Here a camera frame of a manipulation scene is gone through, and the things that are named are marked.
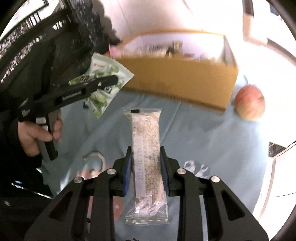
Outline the person's left hand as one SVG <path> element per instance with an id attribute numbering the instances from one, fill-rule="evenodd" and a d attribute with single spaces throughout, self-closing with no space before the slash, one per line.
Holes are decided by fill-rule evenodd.
<path id="1" fill-rule="evenodd" d="M 53 125 L 53 132 L 50 133 L 36 123 L 29 121 L 18 122 L 18 139 L 29 157 L 37 156 L 40 153 L 37 141 L 50 142 L 62 141 L 63 121 L 57 119 Z"/>

